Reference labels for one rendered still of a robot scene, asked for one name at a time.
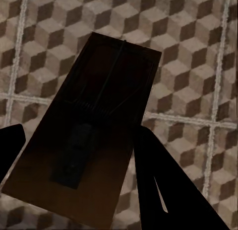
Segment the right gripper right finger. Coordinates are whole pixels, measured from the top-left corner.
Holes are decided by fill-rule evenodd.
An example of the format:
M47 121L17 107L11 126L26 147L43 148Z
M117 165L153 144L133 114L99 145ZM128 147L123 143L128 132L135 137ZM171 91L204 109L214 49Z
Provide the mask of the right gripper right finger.
M230 230L150 129L134 124L133 146L142 230Z

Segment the mousetrap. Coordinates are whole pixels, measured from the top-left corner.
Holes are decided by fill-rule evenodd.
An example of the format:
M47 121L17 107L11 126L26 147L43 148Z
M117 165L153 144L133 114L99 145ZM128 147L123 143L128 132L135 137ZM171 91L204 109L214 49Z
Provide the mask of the mousetrap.
M92 32L0 193L110 230L161 54Z

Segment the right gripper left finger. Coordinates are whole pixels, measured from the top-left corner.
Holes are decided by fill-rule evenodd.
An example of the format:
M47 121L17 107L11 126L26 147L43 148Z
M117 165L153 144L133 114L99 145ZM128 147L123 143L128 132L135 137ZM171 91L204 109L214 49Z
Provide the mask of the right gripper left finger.
M21 124L0 129L0 184L25 143Z

